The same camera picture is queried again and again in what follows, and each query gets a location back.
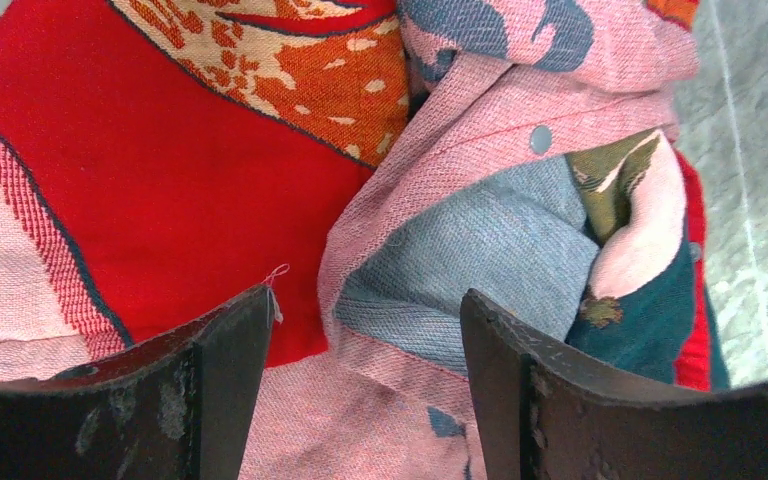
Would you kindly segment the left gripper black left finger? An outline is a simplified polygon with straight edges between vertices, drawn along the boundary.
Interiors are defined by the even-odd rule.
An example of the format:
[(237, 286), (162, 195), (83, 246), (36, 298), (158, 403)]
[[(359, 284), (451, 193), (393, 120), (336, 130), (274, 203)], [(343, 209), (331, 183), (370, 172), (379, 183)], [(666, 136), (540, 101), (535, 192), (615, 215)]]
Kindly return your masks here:
[(46, 379), (0, 383), (0, 479), (234, 479), (275, 319), (254, 287)]

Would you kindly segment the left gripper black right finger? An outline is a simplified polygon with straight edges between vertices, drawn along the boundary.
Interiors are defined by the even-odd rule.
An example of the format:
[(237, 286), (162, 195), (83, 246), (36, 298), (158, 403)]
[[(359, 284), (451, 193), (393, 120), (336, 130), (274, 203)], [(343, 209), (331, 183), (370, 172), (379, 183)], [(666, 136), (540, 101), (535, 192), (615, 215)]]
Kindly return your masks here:
[(491, 479), (768, 479), (768, 382), (703, 393), (596, 360), (476, 290), (463, 348)]

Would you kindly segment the pink red patterned pillowcase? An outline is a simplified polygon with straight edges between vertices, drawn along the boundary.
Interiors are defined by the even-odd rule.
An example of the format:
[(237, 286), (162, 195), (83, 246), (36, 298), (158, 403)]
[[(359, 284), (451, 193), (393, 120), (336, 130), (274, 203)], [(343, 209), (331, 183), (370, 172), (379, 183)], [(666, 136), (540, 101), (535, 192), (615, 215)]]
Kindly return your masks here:
[(729, 386), (674, 147), (694, 1), (0, 1), (0, 383), (257, 286), (234, 479), (482, 479), (477, 288)]

